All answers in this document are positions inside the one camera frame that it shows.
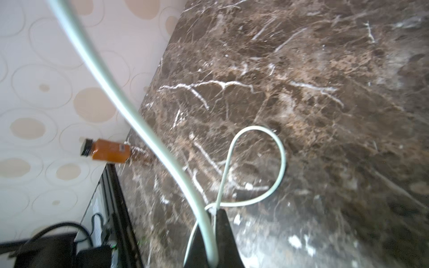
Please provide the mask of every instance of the wall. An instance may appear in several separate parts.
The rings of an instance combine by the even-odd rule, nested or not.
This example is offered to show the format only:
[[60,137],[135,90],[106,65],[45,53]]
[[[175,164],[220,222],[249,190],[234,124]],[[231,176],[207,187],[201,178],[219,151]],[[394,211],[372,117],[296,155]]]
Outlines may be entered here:
[[[73,0],[95,46],[138,107],[185,0]],[[130,129],[42,0],[0,1],[0,241],[80,221],[103,162],[83,138]]]

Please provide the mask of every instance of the brown marble surface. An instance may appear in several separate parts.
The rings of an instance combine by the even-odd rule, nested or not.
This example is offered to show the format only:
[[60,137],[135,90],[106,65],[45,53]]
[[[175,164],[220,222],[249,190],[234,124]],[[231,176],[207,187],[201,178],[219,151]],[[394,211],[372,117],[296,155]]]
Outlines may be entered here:
[[[240,129],[279,135],[277,192],[227,209],[247,267],[428,267],[428,83],[427,0],[190,0],[141,113],[205,202]],[[278,169],[250,132],[224,199],[260,195]],[[175,182],[140,151],[118,173],[143,262],[181,267],[195,219]]]

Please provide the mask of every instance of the small glass bottle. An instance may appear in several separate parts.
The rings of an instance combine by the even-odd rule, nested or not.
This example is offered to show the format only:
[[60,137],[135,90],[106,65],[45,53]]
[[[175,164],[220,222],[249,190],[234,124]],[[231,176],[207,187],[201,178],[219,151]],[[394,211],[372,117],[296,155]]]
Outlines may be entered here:
[[91,156],[94,160],[107,161],[111,163],[125,163],[131,156],[129,145],[98,139],[85,139],[81,148],[82,156]]

